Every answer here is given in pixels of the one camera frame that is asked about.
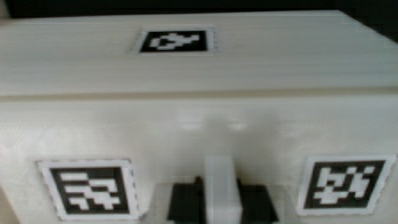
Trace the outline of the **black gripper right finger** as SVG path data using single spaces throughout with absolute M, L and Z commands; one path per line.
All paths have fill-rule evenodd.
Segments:
M 264 185 L 237 183 L 239 201 L 243 206 L 239 224 L 273 224 L 278 221 L 267 189 Z

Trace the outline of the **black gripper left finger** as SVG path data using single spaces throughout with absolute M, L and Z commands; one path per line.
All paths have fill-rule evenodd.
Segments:
M 166 220 L 173 224 L 205 224 L 204 182 L 196 177 L 191 183 L 172 185 Z

